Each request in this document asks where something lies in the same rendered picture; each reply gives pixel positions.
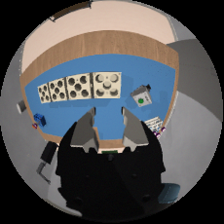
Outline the white tube rack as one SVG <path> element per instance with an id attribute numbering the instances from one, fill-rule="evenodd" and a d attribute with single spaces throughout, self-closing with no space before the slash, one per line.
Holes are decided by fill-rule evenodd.
<path id="1" fill-rule="evenodd" d="M 146 124 L 146 125 L 148 125 L 148 124 L 150 124 L 151 126 L 149 126 L 148 128 L 150 128 L 150 127 L 154 127 L 153 129 L 158 129 L 158 124 L 159 123 L 156 123 L 156 121 L 160 121 L 159 123 L 162 123 L 163 121 L 161 120 L 161 118 L 158 116 L 158 117 L 155 117 L 155 118 L 153 118 L 153 119 L 150 119 L 150 120 L 147 120 L 147 121 L 144 121 L 144 123 Z M 154 123 L 153 123 L 154 122 Z M 153 125 L 154 124 L 154 125 Z M 156 126 L 157 125 L 157 126 Z M 156 126 L 156 127 L 155 127 Z M 160 129 L 158 129 L 158 130 L 160 130 Z"/>

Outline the blue bench mat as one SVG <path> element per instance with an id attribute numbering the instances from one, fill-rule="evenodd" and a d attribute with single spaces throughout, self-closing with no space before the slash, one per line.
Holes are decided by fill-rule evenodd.
<path id="1" fill-rule="evenodd" d="M 38 88 L 52 80 L 89 72 L 121 72 L 120 98 L 73 99 L 41 103 Z M 126 107 L 140 121 L 160 117 L 164 121 L 170 105 L 175 81 L 175 69 L 156 60 L 141 56 L 104 54 L 83 56 L 59 64 L 28 83 L 25 94 L 33 116 L 37 113 L 46 120 L 43 133 L 64 137 L 74 122 L 95 107 L 93 127 L 100 140 L 122 139 Z M 150 85 L 152 103 L 139 107 L 130 93 L 141 85 Z"/>

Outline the blue tube rack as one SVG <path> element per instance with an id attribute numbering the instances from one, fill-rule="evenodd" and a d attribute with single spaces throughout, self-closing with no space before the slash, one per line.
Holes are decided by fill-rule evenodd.
<path id="1" fill-rule="evenodd" d="M 36 118 L 35 118 L 36 117 Z M 35 115 L 34 115 L 34 121 L 37 121 L 37 120 L 39 120 L 40 121 L 40 124 L 42 125 L 40 125 L 39 124 L 39 126 L 41 126 L 41 127 L 44 127 L 47 123 L 46 123 L 46 120 L 45 120 L 45 117 L 43 116 L 43 115 L 40 115 L 40 114 L 38 114 L 38 113 L 36 113 Z M 41 118 L 41 119 L 40 119 Z M 37 119 L 37 120 L 36 120 Z"/>

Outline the cream bucket adapter with holes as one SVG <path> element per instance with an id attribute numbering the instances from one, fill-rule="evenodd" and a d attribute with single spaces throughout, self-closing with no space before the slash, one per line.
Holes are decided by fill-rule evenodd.
<path id="1" fill-rule="evenodd" d="M 71 99 L 87 99 L 87 98 L 93 97 L 93 74 L 92 73 L 79 74 L 79 75 L 66 77 L 66 82 L 67 82 L 67 89 L 68 89 L 70 100 Z"/>
<path id="2" fill-rule="evenodd" d="M 39 86 L 38 92 L 41 99 L 41 103 L 52 102 L 49 83 Z"/>
<path id="3" fill-rule="evenodd" d="M 69 99 L 66 77 L 49 82 L 49 87 L 53 101 Z"/>

